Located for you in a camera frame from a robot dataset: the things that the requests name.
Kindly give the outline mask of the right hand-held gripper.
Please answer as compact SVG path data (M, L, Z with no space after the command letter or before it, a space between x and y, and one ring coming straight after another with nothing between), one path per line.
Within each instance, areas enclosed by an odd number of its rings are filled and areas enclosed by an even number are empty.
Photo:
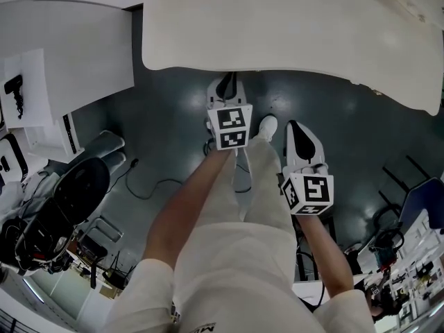
M334 177L328 173L321 141L303 124L290 120L285 128L287 165L280 189L294 216L318 216L334 203ZM302 160L307 166L297 169Z

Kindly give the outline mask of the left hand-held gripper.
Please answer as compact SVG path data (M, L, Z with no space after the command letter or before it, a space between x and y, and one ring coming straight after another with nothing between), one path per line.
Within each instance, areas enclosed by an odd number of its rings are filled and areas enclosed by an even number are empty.
M214 79L207 88L206 125L218 151L248 145L253 106L247 103L242 79L230 72Z

